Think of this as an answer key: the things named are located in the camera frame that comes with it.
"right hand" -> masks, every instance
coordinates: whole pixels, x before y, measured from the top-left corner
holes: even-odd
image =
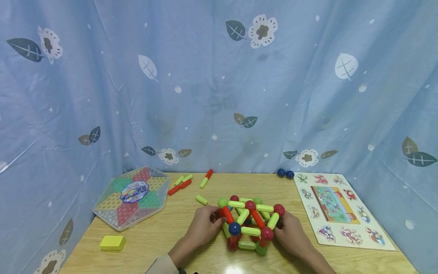
[[[287,211],[274,228],[274,236],[287,252],[302,260],[317,252],[304,232],[300,220]]]

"yellow sponge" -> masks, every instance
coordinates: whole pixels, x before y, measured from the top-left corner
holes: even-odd
[[[101,250],[121,251],[125,246],[126,239],[123,236],[105,236],[100,242]]]

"wooden table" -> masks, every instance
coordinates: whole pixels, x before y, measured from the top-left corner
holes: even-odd
[[[172,187],[173,182],[183,174],[169,175],[172,177]],[[202,206],[195,200],[198,194],[211,205],[217,205],[221,196],[230,197],[233,194],[242,198],[260,197],[268,205],[282,204],[300,219],[307,236],[337,273],[417,273],[397,247],[397,251],[383,251],[319,245],[292,181],[277,178],[275,174],[214,173],[207,186],[200,189],[199,184],[205,174],[193,175],[193,183],[189,187],[168,196],[162,212],[132,229],[120,232],[127,241],[121,252],[99,250],[103,236],[117,235],[119,232],[98,217],[95,218],[62,268],[61,274],[145,273],[156,257],[168,252],[185,234],[195,209]],[[241,249],[229,252],[222,232],[196,252],[187,262],[185,270],[188,274],[195,271],[200,274],[312,273],[304,263],[287,254],[275,241],[269,244],[265,257],[255,251]]]

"hexagonal game board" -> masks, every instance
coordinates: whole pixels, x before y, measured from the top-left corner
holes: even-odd
[[[134,227],[164,209],[170,177],[141,167],[114,177],[93,212],[117,231]]]

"game board label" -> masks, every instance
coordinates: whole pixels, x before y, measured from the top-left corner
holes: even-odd
[[[149,185],[145,181],[135,181],[121,191],[120,199],[124,203],[134,203],[143,199],[148,192]]]

